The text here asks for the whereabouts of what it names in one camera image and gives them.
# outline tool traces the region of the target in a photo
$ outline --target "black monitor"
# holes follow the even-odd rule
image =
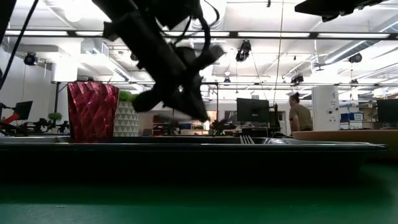
[[[19,115],[18,120],[29,119],[30,109],[32,108],[33,101],[20,102],[15,105],[14,111]]]
[[[377,113],[380,122],[398,122],[398,99],[377,100]]]
[[[236,99],[238,121],[269,123],[269,102],[268,100]]]

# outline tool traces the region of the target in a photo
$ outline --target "woman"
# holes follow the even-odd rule
[[[290,96],[289,104],[289,120],[292,133],[295,131],[312,131],[310,110],[300,104],[299,93]]]

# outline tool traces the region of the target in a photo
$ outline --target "ceiling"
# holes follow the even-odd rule
[[[14,10],[10,28],[20,29],[33,0],[18,0]],[[295,32],[380,32],[386,25],[398,21],[398,0],[386,1],[373,7],[366,7],[362,11],[355,11],[352,15],[339,17],[331,22],[323,23],[320,17],[300,14],[294,11],[296,4],[302,0],[276,0],[267,7],[267,1],[256,0],[212,0],[219,7],[222,21],[218,30],[227,31],[295,31]],[[205,10],[205,17],[213,19],[214,12]],[[103,21],[107,17],[90,0],[42,0],[39,2],[28,29],[77,29],[77,30],[102,30]],[[186,21],[179,24],[174,30],[182,30]],[[76,39],[58,38],[24,38],[23,44],[53,44],[68,51],[70,42],[81,42]],[[109,47],[109,56],[120,67],[137,76],[140,81],[150,81],[150,76],[145,72],[136,72],[136,62],[133,62],[131,54],[124,43],[119,39],[115,42],[104,40]],[[236,62],[237,48],[242,39],[214,39],[220,44],[226,54],[214,64],[210,74],[206,76],[208,82],[222,82],[229,73],[233,82],[290,82],[290,78],[296,74],[302,74],[305,82],[348,83],[351,79],[359,78],[364,83],[382,83],[391,81],[398,75],[395,63],[398,62],[398,51],[395,41],[382,41],[361,51],[363,61],[351,64],[347,61],[339,61],[332,65],[324,66],[322,71],[317,71],[314,63],[321,62],[320,58],[344,50],[352,45],[352,40],[279,40],[279,39],[252,39],[250,40],[252,52],[245,62]],[[102,68],[85,62],[91,73],[99,78],[109,79]],[[241,93],[253,94],[247,86],[242,87]],[[300,88],[278,90],[279,98],[285,98],[286,93],[297,91]],[[225,90],[225,97],[231,96],[233,90]],[[303,88],[303,93],[310,93],[310,89]],[[255,94],[273,97],[273,90],[256,90]]]

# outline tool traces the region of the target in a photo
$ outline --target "red faceted vase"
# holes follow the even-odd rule
[[[70,137],[73,142],[108,142],[113,136],[119,88],[96,82],[68,84]]]

